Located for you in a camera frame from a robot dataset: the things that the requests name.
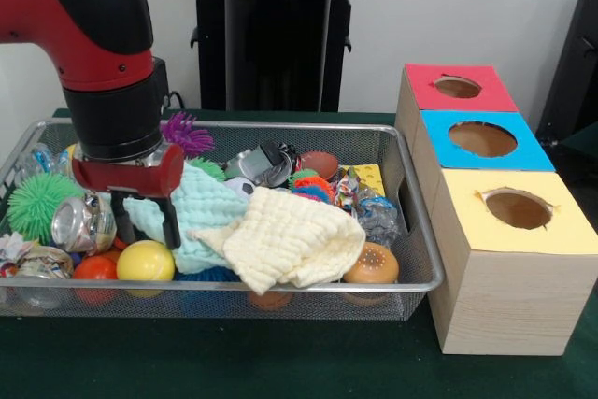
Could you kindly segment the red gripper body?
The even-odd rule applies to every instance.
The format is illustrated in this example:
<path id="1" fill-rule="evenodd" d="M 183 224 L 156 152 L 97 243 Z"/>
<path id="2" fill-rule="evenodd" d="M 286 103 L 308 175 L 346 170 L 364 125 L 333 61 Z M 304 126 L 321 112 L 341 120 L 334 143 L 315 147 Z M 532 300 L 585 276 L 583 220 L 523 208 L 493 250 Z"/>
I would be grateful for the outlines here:
<path id="1" fill-rule="evenodd" d="M 111 163 L 87 158 L 77 144 L 71 163 L 73 175 L 84 189 L 169 198 L 181 182 L 184 151 L 179 145 L 161 143 L 143 158 Z"/>

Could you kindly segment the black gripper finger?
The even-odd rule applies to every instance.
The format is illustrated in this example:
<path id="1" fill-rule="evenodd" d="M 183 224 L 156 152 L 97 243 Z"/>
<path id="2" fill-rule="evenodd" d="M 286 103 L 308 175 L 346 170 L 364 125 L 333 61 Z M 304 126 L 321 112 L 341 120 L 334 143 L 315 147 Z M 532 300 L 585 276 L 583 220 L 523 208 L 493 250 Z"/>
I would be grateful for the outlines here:
<path id="1" fill-rule="evenodd" d="M 117 225 L 117 237 L 120 241 L 135 241 L 135 230 L 130 216 L 124 208 L 125 195 L 121 192 L 112 192 L 110 206 Z"/>
<path id="2" fill-rule="evenodd" d="M 158 207 L 164 217 L 164 243 L 169 249 L 177 249 L 181 244 L 181 239 L 176 209 L 169 197 L 159 198 Z"/>

